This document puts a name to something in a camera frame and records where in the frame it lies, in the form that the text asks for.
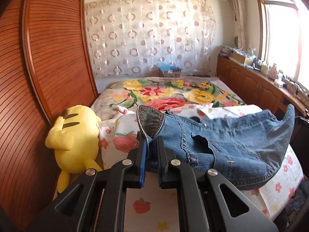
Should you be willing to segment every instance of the window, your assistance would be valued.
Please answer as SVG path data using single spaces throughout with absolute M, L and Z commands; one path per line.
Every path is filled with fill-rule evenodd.
M 259 58 L 277 64 L 285 75 L 309 89 L 306 50 L 309 47 L 309 12 L 292 0 L 258 0 Z

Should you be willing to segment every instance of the yellow plush toy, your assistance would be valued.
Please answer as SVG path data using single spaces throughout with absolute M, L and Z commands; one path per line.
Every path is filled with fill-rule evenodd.
M 87 106 L 76 105 L 57 118 L 45 140 L 55 149 L 55 158 L 62 170 L 57 183 L 61 193 L 70 182 L 70 173 L 81 173 L 89 168 L 102 169 L 95 162 L 98 155 L 98 126 L 101 119 Z

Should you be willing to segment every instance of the window frame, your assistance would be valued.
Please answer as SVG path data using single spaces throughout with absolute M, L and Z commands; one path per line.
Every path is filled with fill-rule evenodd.
M 296 10 L 297 7 L 295 5 L 295 1 L 292 0 L 294 4 L 287 4 L 283 2 L 268 2 L 267 4 L 274 4 L 286 7 L 292 7 Z M 266 8 L 267 4 L 264 4 L 264 0 L 257 0 L 258 8 L 259 8 L 259 18 L 260 18 L 260 47 L 258 58 L 263 61 L 267 61 L 269 57 L 268 49 L 269 49 L 269 25 L 268 25 L 268 10 Z M 299 32 L 299 53 L 298 53 L 298 62 L 296 64 L 296 72 L 295 76 L 291 79 L 297 81 L 299 76 L 300 62 L 301 62 L 301 53 L 302 53 L 302 44 L 301 44 L 301 29 Z

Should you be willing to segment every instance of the sheer curtain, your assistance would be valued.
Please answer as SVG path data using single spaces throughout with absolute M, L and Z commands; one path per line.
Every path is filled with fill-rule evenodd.
M 237 19 L 238 29 L 238 47 L 241 49 L 247 49 L 247 39 L 245 35 L 245 24 L 246 24 L 246 13 L 245 13 L 245 1 L 244 0 L 233 0 L 235 14 Z

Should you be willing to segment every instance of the denim shorts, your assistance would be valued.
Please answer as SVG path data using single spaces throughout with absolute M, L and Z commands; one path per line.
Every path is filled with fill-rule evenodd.
M 240 118 L 200 120 L 140 105 L 137 118 L 149 160 L 156 161 L 153 138 L 161 135 L 165 147 L 193 169 L 214 168 L 240 190 L 251 190 L 266 184 L 280 169 L 295 112 L 290 104 L 282 121 L 269 110 Z

